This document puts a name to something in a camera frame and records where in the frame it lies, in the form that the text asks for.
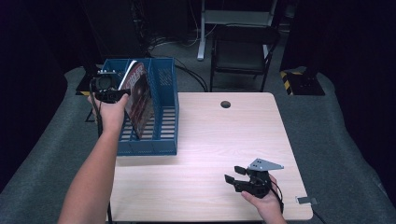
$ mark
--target black chair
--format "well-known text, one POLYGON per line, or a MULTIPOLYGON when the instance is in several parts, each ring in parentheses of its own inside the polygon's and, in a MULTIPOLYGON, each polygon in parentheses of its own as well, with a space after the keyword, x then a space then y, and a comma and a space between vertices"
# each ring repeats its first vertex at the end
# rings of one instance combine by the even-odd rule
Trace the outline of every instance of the black chair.
POLYGON ((263 91, 279 38, 279 31, 271 26, 218 25, 213 34, 209 91, 214 87, 215 73, 263 76, 260 87, 263 91))

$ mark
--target gray carpet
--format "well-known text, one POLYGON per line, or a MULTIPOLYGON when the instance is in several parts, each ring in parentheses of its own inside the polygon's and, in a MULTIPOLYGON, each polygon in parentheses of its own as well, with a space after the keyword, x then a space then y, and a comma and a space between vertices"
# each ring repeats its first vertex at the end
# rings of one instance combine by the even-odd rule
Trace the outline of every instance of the gray carpet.
MULTIPOLYGON (((327 223, 396 223, 395 208, 375 171, 362 158, 344 127, 330 80, 318 75, 325 96, 286 94, 278 72, 286 40, 287 35, 283 34, 264 91, 275 96, 307 193, 319 201, 313 209, 327 223)), ((197 49, 198 43, 191 47, 176 43, 157 46, 151 53, 181 60, 208 84, 210 41, 203 62, 196 60, 197 49)), ((82 68, 65 74, 68 90, 64 101, 0 195, 0 223, 56 222, 67 188, 97 139, 95 124, 84 122, 90 105, 86 97, 75 95, 83 75, 82 68)), ((259 86, 260 81, 257 78, 253 85, 259 86)), ((179 91, 203 91, 180 70, 177 85, 179 91)), ((321 222, 314 216, 301 223, 321 222)))

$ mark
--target blue basket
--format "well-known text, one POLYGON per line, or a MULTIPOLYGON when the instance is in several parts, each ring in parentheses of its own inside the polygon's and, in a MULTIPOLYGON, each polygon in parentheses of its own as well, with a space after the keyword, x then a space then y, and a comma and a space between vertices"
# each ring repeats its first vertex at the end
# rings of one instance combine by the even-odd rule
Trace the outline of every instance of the blue basket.
POLYGON ((174 59, 107 59, 102 70, 125 74, 133 60, 143 63, 148 70, 154 118, 146 125, 142 138, 137 139, 125 116, 118 156, 176 155, 178 98, 174 59))

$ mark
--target table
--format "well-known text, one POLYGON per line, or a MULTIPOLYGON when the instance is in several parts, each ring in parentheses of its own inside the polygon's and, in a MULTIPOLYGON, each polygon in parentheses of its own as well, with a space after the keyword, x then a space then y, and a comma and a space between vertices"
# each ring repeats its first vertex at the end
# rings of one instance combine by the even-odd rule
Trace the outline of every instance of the table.
POLYGON ((277 0, 272 0, 271 11, 231 11, 231 10, 207 10, 205 0, 201 0, 201 38, 198 48, 197 60, 202 61, 205 56, 205 24, 240 23, 250 25, 271 25, 274 17, 277 0))
POLYGON ((180 92, 176 156, 118 157, 111 196, 115 221, 262 220, 224 180, 255 159, 284 166, 270 171, 283 192, 286 220, 313 216, 282 119, 271 93, 180 92), (223 108, 220 103, 231 106, 223 108))

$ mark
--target magazine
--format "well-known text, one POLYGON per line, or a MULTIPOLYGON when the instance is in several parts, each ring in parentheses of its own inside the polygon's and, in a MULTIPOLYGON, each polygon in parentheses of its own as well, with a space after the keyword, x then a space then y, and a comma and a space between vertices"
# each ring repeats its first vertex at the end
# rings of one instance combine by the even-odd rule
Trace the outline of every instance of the magazine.
POLYGON ((147 122, 154 116, 148 72, 143 63, 132 61, 128 66, 119 90, 131 90, 125 111, 136 136, 141 139, 147 122))

